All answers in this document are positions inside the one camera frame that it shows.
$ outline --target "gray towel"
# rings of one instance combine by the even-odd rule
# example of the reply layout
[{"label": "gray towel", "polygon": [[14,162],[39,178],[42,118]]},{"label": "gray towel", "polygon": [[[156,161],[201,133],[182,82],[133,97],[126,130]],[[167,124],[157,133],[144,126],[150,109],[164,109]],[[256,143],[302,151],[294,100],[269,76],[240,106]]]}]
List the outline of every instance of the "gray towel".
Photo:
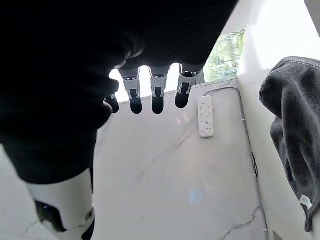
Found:
[{"label": "gray towel", "polygon": [[259,98],[276,116],[271,137],[310,232],[320,209],[320,61],[284,58],[265,79]]}]

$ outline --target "white marble surface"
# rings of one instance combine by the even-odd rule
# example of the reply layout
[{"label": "white marble surface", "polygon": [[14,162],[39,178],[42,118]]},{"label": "white marble surface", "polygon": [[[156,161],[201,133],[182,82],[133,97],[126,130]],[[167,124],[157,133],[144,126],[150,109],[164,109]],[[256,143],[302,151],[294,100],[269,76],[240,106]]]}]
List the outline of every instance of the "white marble surface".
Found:
[{"label": "white marble surface", "polygon": [[[99,132],[94,168],[93,240],[264,240],[238,96],[212,92],[214,137],[200,138],[197,97],[225,86],[196,86],[184,109],[165,96],[164,112],[120,105]],[[0,239],[52,240],[12,167],[1,158]]]}]

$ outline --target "window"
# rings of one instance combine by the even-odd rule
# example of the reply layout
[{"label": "window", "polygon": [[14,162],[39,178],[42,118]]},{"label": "window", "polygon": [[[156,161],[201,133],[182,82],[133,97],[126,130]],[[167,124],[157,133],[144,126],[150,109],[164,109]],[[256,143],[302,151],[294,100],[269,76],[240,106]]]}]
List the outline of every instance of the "window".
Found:
[{"label": "window", "polygon": [[236,76],[246,30],[221,35],[203,67],[205,82]]}]

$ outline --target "white power strip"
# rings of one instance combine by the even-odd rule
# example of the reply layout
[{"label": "white power strip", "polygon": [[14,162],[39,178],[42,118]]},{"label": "white power strip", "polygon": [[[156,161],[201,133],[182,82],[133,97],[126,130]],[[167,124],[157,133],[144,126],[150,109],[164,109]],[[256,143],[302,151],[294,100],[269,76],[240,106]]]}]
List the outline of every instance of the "white power strip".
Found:
[{"label": "white power strip", "polygon": [[200,137],[213,137],[215,131],[211,96],[198,97],[198,118]]}]

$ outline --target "robotic hand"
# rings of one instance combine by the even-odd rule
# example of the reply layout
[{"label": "robotic hand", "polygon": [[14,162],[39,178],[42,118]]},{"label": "robotic hand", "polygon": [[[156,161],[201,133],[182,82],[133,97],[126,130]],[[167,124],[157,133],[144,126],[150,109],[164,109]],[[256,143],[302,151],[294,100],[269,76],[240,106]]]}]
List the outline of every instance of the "robotic hand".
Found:
[{"label": "robotic hand", "polygon": [[89,240],[94,232],[97,130],[119,110],[119,83],[109,72],[119,69],[131,110],[139,114],[139,67],[149,66],[152,111],[160,114],[170,65],[180,63],[175,105],[184,108],[237,1],[174,0],[156,12],[121,1],[107,7],[113,15],[88,3],[77,11],[46,3],[2,12],[9,26],[2,28],[8,64],[0,143],[57,239]]}]

